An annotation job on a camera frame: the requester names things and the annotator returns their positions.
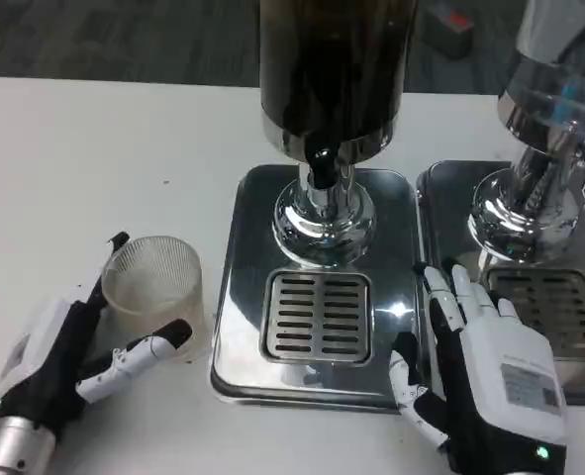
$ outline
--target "robotic hand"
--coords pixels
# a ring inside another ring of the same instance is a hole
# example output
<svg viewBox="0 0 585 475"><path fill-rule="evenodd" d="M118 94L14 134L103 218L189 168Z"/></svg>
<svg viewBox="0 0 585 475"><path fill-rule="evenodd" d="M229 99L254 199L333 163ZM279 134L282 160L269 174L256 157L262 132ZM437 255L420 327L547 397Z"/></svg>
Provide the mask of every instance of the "robotic hand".
<svg viewBox="0 0 585 475"><path fill-rule="evenodd" d="M113 237L113 252L128 239ZM92 284L75 289L81 298L43 301L11 351L0 376L0 475L45 473L65 427L86 405L177 354L191 336L191 327L177 319L86 363L107 307L100 279Z"/></svg>
<svg viewBox="0 0 585 475"><path fill-rule="evenodd" d="M549 342L461 265L444 268L450 286L433 267L415 270L430 295L446 400L423 385L415 336L399 333L389 373L401 414L457 473L562 475L566 407Z"/></svg>

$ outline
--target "dark coffee container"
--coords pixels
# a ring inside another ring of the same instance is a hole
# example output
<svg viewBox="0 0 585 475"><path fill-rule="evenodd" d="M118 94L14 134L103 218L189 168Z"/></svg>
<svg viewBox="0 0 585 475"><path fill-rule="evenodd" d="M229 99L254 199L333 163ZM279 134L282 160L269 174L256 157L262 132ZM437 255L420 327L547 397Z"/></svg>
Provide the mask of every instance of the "dark coffee container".
<svg viewBox="0 0 585 475"><path fill-rule="evenodd" d="M298 159L303 157L294 149L303 147L294 143L310 134L353 143L350 162L387 145L415 5L416 0L261 0L261 104L270 140Z"/></svg>

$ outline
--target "green led light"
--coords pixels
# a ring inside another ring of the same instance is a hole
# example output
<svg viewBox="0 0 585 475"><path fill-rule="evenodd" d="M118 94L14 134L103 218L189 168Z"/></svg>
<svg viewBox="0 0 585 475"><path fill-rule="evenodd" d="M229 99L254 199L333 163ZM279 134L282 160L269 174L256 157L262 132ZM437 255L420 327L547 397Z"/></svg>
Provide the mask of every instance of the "green led light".
<svg viewBox="0 0 585 475"><path fill-rule="evenodd" d="M547 460L549 458L549 451L545 447L540 446L536 449L536 455L538 455L543 460Z"/></svg>

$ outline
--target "label sticker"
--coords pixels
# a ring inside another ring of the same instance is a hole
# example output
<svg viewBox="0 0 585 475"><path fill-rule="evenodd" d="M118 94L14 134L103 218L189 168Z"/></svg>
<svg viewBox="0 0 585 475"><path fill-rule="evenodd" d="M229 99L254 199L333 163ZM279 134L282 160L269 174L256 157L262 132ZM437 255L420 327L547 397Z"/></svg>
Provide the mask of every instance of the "label sticker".
<svg viewBox="0 0 585 475"><path fill-rule="evenodd" d="M556 383L549 376L503 363L508 402L560 416Z"/></svg>

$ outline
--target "white robotic hand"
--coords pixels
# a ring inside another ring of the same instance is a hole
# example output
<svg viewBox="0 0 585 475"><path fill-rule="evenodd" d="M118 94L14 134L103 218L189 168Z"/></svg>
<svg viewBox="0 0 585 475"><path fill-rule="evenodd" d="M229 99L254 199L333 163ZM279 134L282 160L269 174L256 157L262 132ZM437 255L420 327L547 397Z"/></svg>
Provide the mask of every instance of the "white robotic hand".
<svg viewBox="0 0 585 475"><path fill-rule="evenodd" d="M415 270L430 296L446 400L423 386L417 340L400 333L389 374L401 413L447 453L457 473L562 475L566 406L549 342L461 265L444 268L450 285L433 267Z"/></svg>

